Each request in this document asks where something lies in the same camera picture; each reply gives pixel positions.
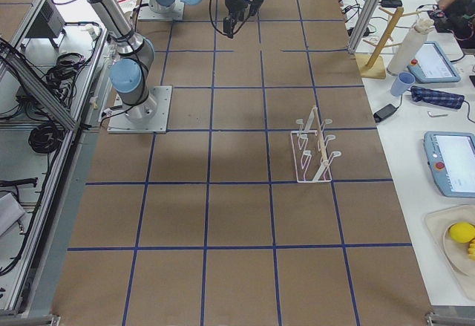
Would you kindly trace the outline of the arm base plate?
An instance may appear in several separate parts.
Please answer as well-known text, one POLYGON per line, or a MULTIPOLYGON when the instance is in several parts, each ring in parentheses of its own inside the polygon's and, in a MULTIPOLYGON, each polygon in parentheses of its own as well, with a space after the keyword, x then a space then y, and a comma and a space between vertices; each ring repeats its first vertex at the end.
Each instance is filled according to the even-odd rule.
POLYGON ((113 113, 108 120, 110 134, 166 133, 171 104, 172 87, 154 86, 149 88, 148 99, 141 105, 128 109, 124 106, 113 113))
POLYGON ((180 0, 176 0, 168 7, 159 4, 149 5, 140 9, 138 20, 143 22, 181 22, 184 7, 184 3, 180 0))

